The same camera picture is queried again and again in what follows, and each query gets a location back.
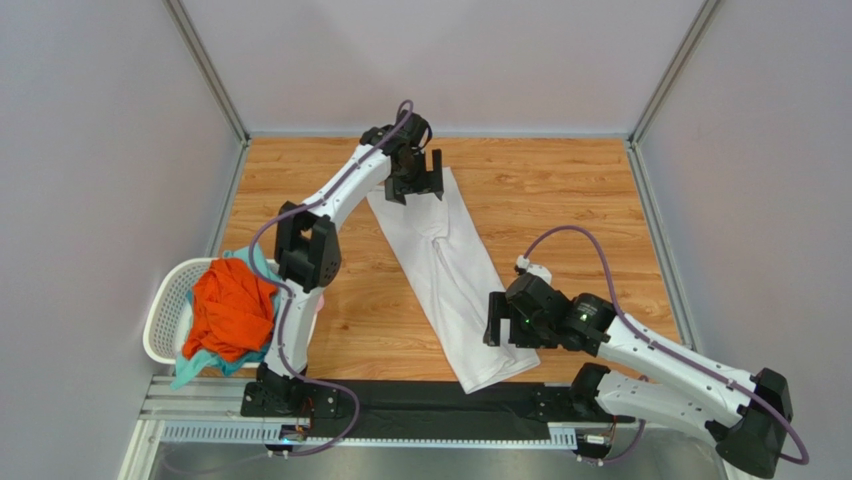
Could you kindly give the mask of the white t shirt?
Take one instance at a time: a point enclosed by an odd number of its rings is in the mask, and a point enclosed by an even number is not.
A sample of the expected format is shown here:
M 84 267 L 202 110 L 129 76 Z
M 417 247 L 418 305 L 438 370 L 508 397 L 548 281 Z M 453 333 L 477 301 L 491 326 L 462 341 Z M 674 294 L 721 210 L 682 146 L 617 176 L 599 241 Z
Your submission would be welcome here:
M 444 193 L 386 200 L 367 196 L 379 227 L 404 272 L 443 353 L 467 394 L 539 366 L 538 354 L 506 341 L 485 343 L 488 300 L 504 285 L 480 238 L 450 168 Z

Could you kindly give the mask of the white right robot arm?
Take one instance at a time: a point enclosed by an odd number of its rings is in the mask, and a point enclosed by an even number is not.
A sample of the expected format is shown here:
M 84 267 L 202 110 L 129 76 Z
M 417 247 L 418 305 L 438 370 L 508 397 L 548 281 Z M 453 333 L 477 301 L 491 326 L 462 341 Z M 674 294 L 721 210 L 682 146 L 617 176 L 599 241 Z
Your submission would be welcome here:
M 610 301 L 591 293 L 569 299 L 525 271 L 507 291 L 488 296 L 484 343 L 584 352 L 647 375 L 631 379 L 597 362 L 571 383 L 569 404 L 593 416 L 627 416 L 678 430 L 713 446 L 733 467 L 774 477 L 792 420 L 786 378 L 756 374 L 710 360 L 654 333 Z

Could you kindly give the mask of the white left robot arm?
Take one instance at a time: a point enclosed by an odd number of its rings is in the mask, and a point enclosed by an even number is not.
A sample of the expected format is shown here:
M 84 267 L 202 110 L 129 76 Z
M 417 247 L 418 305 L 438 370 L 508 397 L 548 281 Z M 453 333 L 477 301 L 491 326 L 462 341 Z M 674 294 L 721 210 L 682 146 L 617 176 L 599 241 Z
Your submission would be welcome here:
M 342 266 L 338 233 L 378 185 L 382 198 L 400 205 L 413 195 L 442 197 L 441 152 L 425 152 L 431 138 L 429 122 L 404 101 L 394 123 L 363 133 L 351 158 L 323 187 L 299 204 L 283 204 L 266 223 L 276 230 L 278 274 L 262 278 L 277 287 L 280 304 L 269 349 L 246 386 L 242 416 L 295 417 L 304 410 L 315 315 Z

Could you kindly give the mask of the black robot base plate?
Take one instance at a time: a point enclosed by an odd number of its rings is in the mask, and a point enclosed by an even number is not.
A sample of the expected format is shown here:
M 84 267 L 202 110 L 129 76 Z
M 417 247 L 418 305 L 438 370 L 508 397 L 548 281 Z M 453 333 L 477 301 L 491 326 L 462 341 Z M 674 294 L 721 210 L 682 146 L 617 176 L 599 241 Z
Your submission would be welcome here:
M 342 381 L 299 384 L 281 400 L 258 382 L 246 385 L 241 416 L 283 418 L 310 437 L 370 440 L 545 440 L 549 424 L 606 428 L 631 424 L 585 403 L 565 385 L 499 383 L 466 394 L 453 382 Z

